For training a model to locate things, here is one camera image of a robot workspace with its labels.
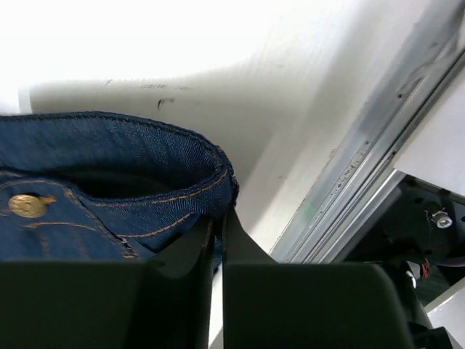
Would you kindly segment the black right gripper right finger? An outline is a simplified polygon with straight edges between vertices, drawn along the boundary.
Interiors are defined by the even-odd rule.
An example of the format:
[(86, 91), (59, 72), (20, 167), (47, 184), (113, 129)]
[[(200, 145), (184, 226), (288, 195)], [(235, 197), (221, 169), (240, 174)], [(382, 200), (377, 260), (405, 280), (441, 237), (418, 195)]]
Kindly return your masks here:
[(226, 348), (434, 348), (402, 265), (284, 264), (223, 220)]

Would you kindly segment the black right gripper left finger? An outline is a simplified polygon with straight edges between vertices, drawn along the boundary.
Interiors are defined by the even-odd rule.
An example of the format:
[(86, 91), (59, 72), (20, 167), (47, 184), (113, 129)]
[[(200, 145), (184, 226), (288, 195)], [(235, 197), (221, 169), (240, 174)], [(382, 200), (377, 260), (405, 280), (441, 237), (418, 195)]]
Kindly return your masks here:
[(151, 260), (5, 262), (3, 348), (206, 348), (214, 224)]

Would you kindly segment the dark blue denim trousers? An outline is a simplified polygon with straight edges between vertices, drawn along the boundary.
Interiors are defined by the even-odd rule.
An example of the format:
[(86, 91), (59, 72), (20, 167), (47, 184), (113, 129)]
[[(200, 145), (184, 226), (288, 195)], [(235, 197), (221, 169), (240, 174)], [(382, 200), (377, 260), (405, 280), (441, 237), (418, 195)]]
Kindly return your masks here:
[(224, 151), (160, 121), (86, 111), (1, 117), (1, 259), (141, 260), (239, 185)]

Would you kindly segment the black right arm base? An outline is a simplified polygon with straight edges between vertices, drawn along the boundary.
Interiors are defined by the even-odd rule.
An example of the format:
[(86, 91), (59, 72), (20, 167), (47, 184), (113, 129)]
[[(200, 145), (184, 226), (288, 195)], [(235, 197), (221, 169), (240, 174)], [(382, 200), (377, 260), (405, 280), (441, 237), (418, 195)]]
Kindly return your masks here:
[(464, 277), (464, 197), (403, 179), (352, 240), (347, 262), (407, 262), (428, 305)]

